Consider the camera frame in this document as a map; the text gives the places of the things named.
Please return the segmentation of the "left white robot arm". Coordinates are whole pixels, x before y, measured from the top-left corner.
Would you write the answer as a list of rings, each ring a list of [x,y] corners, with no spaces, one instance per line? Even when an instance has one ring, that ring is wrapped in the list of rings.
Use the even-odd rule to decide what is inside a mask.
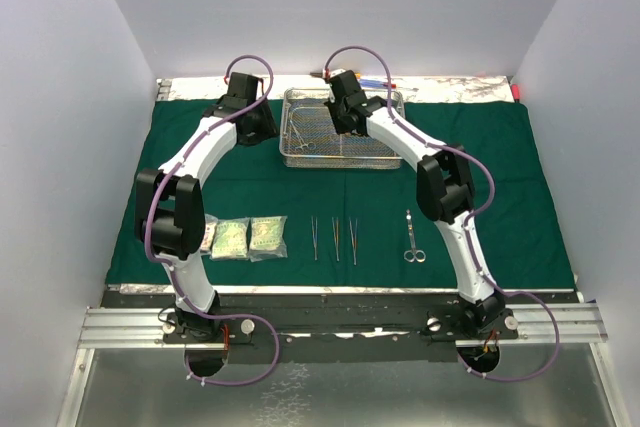
[[[184,146],[156,169],[145,168],[135,182],[134,233],[145,254],[161,264],[189,313],[186,329],[206,342],[220,332],[214,311],[217,291],[208,280],[200,249],[206,219],[202,187],[218,162],[235,146],[252,146],[278,135],[264,80],[233,72],[227,92],[205,110]]]

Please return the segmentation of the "dark green surgical cloth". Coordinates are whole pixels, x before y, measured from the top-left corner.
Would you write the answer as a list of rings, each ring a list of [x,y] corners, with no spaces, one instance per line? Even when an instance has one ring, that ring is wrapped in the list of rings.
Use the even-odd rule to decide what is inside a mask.
[[[476,202],[485,206],[476,228],[498,284],[508,289],[571,289],[574,276],[538,158],[528,111],[521,104],[409,104],[409,121],[423,132],[462,145],[477,159]],[[238,146],[225,155],[204,189],[205,210],[221,219],[286,216],[286,258],[206,260],[216,285],[452,288],[445,244],[416,203],[416,176],[393,170],[306,170],[285,166],[279,143]],[[406,210],[413,218],[423,263],[409,248]],[[318,218],[314,261],[311,216]],[[339,218],[336,262],[331,218]],[[349,218],[358,219],[357,265]]]

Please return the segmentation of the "steel forceps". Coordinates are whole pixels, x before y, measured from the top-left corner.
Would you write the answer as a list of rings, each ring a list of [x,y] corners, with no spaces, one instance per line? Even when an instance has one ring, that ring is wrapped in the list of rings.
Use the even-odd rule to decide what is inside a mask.
[[[299,151],[314,151],[313,125],[306,109],[295,109],[289,112],[289,134],[294,142],[294,148]]]

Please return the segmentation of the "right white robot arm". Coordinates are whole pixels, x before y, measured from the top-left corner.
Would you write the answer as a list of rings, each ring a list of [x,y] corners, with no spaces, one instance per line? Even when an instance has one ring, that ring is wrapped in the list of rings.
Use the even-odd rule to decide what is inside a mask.
[[[505,300],[497,292],[476,232],[471,157],[462,147],[421,132],[399,116],[389,100],[367,96],[353,72],[325,82],[331,91],[325,105],[338,134],[373,138],[416,172],[417,205],[435,223],[454,267],[461,330],[472,338],[483,337],[494,328]]]

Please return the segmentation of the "pink instrument packet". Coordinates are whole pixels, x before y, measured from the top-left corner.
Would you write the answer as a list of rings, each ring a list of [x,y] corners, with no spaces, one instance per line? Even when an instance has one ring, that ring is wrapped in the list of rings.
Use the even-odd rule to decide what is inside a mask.
[[[218,218],[212,215],[205,215],[205,230],[200,244],[200,254],[209,255],[215,238]]]

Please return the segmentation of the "steel surgical scissors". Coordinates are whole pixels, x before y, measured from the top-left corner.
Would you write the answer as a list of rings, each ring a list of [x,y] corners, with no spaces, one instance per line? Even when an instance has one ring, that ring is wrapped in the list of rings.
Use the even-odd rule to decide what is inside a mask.
[[[413,263],[423,263],[426,261],[426,254],[422,249],[417,248],[414,226],[413,226],[413,218],[411,211],[409,209],[406,210],[406,222],[407,222],[407,231],[409,238],[409,248],[404,252],[403,258],[406,262]]]

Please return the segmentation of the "green packet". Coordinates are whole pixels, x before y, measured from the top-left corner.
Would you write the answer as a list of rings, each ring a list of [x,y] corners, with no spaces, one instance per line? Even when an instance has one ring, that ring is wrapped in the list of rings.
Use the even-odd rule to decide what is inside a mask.
[[[284,240],[286,221],[286,216],[251,219],[248,255],[252,262],[287,257],[287,246]]]

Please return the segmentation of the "steel tweezers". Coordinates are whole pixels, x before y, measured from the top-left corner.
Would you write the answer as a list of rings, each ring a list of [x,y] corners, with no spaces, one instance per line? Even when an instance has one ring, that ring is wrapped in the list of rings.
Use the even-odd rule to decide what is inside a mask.
[[[336,258],[336,262],[339,262],[340,261],[340,225],[339,225],[339,218],[332,217],[331,218],[331,224],[332,224],[332,232],[333,232],[335,258]]]
[[[349,218],[349,233],[352,250],[353,265],[357,265],[357,249],[358,249],[358,219]]]
[[[318,258],[319,258],[319,231],[318,231],[318,218],[316,216],[311,216],[311,232],[312,232],[314,261],[318,261]]]

